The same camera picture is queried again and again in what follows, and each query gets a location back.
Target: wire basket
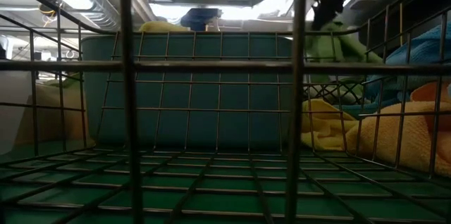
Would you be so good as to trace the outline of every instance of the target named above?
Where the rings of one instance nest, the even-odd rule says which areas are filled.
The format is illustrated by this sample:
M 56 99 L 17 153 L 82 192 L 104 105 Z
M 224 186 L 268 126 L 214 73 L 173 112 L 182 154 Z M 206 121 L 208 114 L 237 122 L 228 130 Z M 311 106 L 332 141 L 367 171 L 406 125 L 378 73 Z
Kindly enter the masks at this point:
M 305 35 L 333 37 L 365 28 L 370 33 L 372 22 L 384 15 L 388 17 L 403 0 L 397 0 L 359 29 L 347 32 L 305 32 L 303 13 L 297 10 L 294 33 L 154 35 L 132 33 L 130 0 L 121 0 L 123 27 L 120 33 L 95 29 L 46 0 L 38 2 L 55 10 L 58 26 L 61 16 L 76 23 L 79 44 L 83 46 L 75 48 L 61 42 L 65 30 L 57 29 L 56 38 L 53 38 L 45 31 L 37 31 L 0 15 L 30 33 L 32 54 L 31 61 L 0 62 L 0 70 L 32 72 L 32 103 L 1 103 L 31 109 L 33 130 L 32 144 L 18 146 L 11 153 L 0 156 L 3 161 L 0 163 L 0 218 L 4 223 L 449 222 L 451 182 L 435 174 L 435 156 L 440 151 L 437 150 L 438 118 L 450 114 L 440 110 L 440 95 L 437 94 L 434 101 L 433 112 L 406 112 L 406 98 L 402 98 L 398 113 L 382 113 L 382 99 L 372 100 L 376 109 L 370 112 L 365 109 L 364 101 L 364 93 L 370 84 L 380 84 L 382 92 L 389 77 L 407 79 L 412 77 L 408 75 L 427 75 L 441 83 L 443 76 L 451 73 L 449 65 L 443 64 L 448 8 L 420 23 L 442 16 L 441 63 L 375 66 L 305 62 L 302 40 Z M 305 8 L 305 0 L 297 0 L 295 6 Z M 406 30 L 408 50 L 412 46 L 410 33 L 416 27 Z M 82 42 L 82 29 L 102 34 L 93 39 L 105 39 L 110 50 L 99 45 L 101 50 L 95 51 L 96 45 L 88 45 L 89 38 Z M 279 37 L 293 34 L 292 47 L 279 45 Z M 35 35 L 58 43 L 57 62 L 34 61 Z M 183 49 L 182 55 L 172 54 L 171 49 L 179 46 L 170 45 L 171 35 L 175 40 L 179 40 L 177 36 L 189 37 L 187 43 L 191 49 Z M 229 35 L 245 40 L 243 52 L 226 54 L 225 51 L 233 46 L 224 46 Z M 273 40 L 271 48 L 253 54 L 252 38 L 262 35 Z M 388 56 L 386 44 L 398 37 L 390 39 L 385 35 L 384 43 L 379 45 L 385 47 L 384 61 Z M 147 42 L 159 38 L 165 38 L 164 45 L 147 46 Z M 200 54 L 201 48 L 196 44 L 203 38 L 216 43 L 209 46 L 216 51 L 202 46 L 213 57 Z M 79 52 L 80 61 L 62 62 L 61 46 Z M 292 50 L 294 56 L 290 52 L 280 55 L 281 49 Z M 82 55 L 90 61 L 81 61 Z M 37 103 L 35 71 L 38 70 L 58 75 L 60 106 Z M 80 72 L 80 76 L 72 77 L 62 71 Z M 319 84 L 320 89 L 315 94 L 310 89 L 318 84 L 304 77 L 311 74 L 334 75 L 335 82 Z M 140 78 L 149 75 L 156 78 Z M 339 80 L 343 75 L 383 77 L 349 86 Z M 79 85 L 79 107 L 64 105 L 65 76 Z M 155 84 L 159 91 L 141 87 L 148 84 Z M 208 85 L 209 90 L 205 87 L 196 89 L 196 85 Z M 344 104 L 340 98 L 341 91 L 346 86 L 348 90 L 343 91 L 346 94 L 357 85 L 363 87 L 363 94 L 351 103 L 357 104 L 359 118 L 356 120 L 359 128 L 356 145 L 348 145 L 343 135 L 342 151 L 318 151 L 313 140 L 314 115 L 337 115 L 344 131 L 345 113 L 349 111 L 346 110 L 348 103 Z M 238 86 L 239 90 L 224 91 L 228 86 Z M 186 94 L 181 94 L 184 87 Z M 265 89 L 252 93 L 255 87 Z M 170 88 L 173 88 L 172 94 L 165 95 Z M 327 96 L 331 92 L 338 95 L 333 95 L 330 100 Z M 212 93 L 216 96 L 200 98 L 197 100 L 199 107 L 195 107 L 197 94 L 202 97 Z M 143 96 L 156 101 L 143 104 Z M 402 96 L 407 96 L 405 88 Z M 109 98 L 113 98 L 110 102 L 118 106 L 110 106 Z M 312 99 L 317 98 L 326 99 L 337 111 L 313 111 Z M 231 106 L 241 107 L 222 106 L 221 100 L 225 99 L 230 99 Z M 58 141 L 43 142 L 39 138 L 37 119 L 41 109 L 59 112 L 61 126 L 56 129 L 61 138 Z M 119 113 L 108 113 L 107 110 Z M 69 112 L 80 116 L 82 136 L 79 140 L 68 139 L 69 124 L 65 118 Z M 164 118 L 165 113 L 172 115 Z M 195 119 L 196 113 L 202 115 Z M 406 153 L 400 147 L 404 119 L 421 115 L 432 117 L 434 128 L 429 165 L 425 168 L 428 172 L 425 173 L 402 165 L 402 156 Z M 399 147 L 394 161 L 384 161 L 378 155 L 378 140 L 381 141 L 382 135 L 378 138 L 377 133 L 373 151 L 369 155 L 359 153 L 359 145 L 364 144 L 360 135 L 365 133 L 362 132 L 362 118 L 373 117 L 378 132 L 379 124 L 388 116 L 401 118 L 399 126 L 396 125 Z M 311 130 L 305 135 L 299 125 L 308 120 Z M 301 142 L 310 134 L 311 148 L 302 146 Z M 91 137 L 96 139 L 96 144 L 91 144 Z

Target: teal plastic bin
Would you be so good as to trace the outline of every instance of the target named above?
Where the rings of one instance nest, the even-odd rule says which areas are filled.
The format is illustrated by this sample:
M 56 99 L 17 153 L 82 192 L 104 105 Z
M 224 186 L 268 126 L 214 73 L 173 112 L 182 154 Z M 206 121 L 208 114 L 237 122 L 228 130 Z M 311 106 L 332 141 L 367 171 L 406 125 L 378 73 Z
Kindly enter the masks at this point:
M 83 39 L 83 59 L 120 60 L 121 43 L 115 48 L 115 38 Z M 141 61 L 288 61 L 291 53 L 291 41 L 276 33 L 148 34 L 141 49 L 140 44 L 136 35 L 134 54 L 140 53 L 136 60 Z M 89 134 L 98 143 L 122 144 L 122 75 L 108 78 L 108 73 L 85 73 Z M 291 75 L 261 73 L 139 73 L 139 141 L 159 148 L 280 149 L 288 131 L 291 80 Z

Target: blue towel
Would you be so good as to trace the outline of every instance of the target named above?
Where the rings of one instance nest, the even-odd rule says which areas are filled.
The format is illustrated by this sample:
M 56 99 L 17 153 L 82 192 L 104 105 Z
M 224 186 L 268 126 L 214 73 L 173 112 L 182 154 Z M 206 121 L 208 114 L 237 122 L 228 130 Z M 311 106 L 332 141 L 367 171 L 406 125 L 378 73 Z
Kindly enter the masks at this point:
M 440 61 L 440 33 L 441 26 L 437 26 L 432 30 L 420 35 L 412 40 L 412 48 L 410 51 L 410 64 L 421 65 L 438 63 Z M 394 51 L 385 64 L 391 66 L 400 66 L 406 64 L 407 45 L 401 46 Z M 445 60 L 451 59 L 451 21 L 447 23 L 447 31 L 445 36 Z M 368 80 L 375 80 L 381 75 L 369 76 Z M 409 91 L 415 90 L 418 87 L 437 80 L 436 76 L 409 76 L 407 81 L 407 89 Z M 402 91 L 404 85 L 404 76 L 390 77 L 384 80 L 383 86 L 383 100 L 397 98 L 399 91 Z M 376 97 L 379 95 L 381 81 L 368 84 L 366 86 L 367 98 Z

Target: yellow towel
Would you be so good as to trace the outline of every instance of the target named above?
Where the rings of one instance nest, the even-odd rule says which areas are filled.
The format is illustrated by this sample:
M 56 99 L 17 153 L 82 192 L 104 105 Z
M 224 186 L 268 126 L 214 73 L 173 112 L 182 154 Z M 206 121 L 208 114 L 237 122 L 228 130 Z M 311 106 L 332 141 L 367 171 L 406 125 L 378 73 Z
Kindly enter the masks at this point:
M 187 27 L 177 26 L 167 22 L 152 21 L 140 27 L 140 32 L 178 32 L 189 31 Z
M 309 102 L 302 104 L 303 111 L 309 110 Z M 311 100 L 311 111 L 337 112 L 336 108 L 323 99 Z M 313 138 L 317 150 L 343 150 L 342 123 L 339 113 L 312 113 Z M 353 128 L 358 122 L 349 114 L 343 113 L 345 132 Z M 308 113 L 302 114 L 302 143 L 311 147 L 311 127 Z
M 405 111 L 434 111 L 433 101 L 407 102 Z M 386 107 L 381 113 L 399 113 L 401 104 Z M 451 104 L 440 103 L 441 111 L 451 111 Z M 437 154 L 435 172 L 439 175 L 451 176 L 451 115 L 440 115 L 438 128 Z M 399 132 L 399 116 L 381 116 L 377 152 L 378 158 L 391 163 L 395 162 L 397 136 Z M 431 151 L 434 116 L 405 116 L 402 130 L 400 164 L 420 171 L 428 171 Z M 369 155 L 373 151 L 376 117 L 365 118 L 362 121 L 362 132 L 359 153 Z M 355 152 L 358 126 L 346 134 L 347 147 Z
M 448 95 L 448 85 L 451 82 L 442 82 L 442 92 L 440 101 L 451 103 L 451 97 Z M 417 89 L 410 94 L 411 101 L 435 101 L 435 93 L 437 92 L 437 82 L 430 82 Z

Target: orange towel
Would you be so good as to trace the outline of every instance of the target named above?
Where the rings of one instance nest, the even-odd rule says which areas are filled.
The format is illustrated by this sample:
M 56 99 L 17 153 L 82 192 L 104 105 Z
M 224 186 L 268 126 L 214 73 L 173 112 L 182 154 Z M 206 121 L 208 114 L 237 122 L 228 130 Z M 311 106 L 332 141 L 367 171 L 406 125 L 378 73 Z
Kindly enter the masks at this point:
M 442 82 L 442 92 L 440 101 L 451 103 L 451 97 L 448 95 L 449 82 Z M 437 82 L 430 82 L 417 89 L 410 94 L 411 101 L 435 101 L 435 93 L 437 92 Z
M 434 101 L 407 102 L 405 111 L 424 112 L 434 111 Z M 451 111 L 451 104 L 440 103 L 441 111 Z M 401 104 L 386 107 L 381 113 L 399 113 Z M 451 177 L 451 115 L 439 116 L 437 139 L 437 154 L 435 172 L 439 175 Z M 397 137 L 400 116 L 381 116 L 376 156 L 384 161 L 395 162 Z M 405 116 L 402 130 L 400 164 L 420 171 L 428 171 L 431 152 L 434 116 Z M 373 152 L 376 117 L 365 118 L 362 121 L 359 153 L 370 155 Z M 358 126 L 354 126 L 347 134 L 347 147 L 355 152 Z

